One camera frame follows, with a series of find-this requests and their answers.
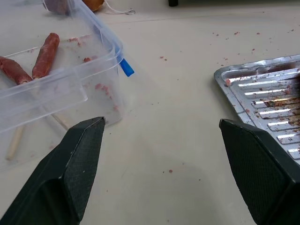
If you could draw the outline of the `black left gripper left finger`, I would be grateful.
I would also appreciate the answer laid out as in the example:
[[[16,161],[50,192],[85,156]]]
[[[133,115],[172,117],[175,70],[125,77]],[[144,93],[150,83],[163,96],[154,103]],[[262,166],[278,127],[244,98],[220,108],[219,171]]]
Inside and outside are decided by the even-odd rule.
[[[39,162],[0,223],[80,224],[97,173],[104,128],[104,117],[72,126]]]

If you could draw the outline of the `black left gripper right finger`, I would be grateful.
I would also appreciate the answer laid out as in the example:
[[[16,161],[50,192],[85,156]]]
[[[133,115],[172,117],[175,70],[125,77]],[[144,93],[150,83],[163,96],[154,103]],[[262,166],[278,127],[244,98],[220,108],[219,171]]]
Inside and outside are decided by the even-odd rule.
[[[300,223],[300,166],[265,130],[221,119],[231,171],[257,225]]]

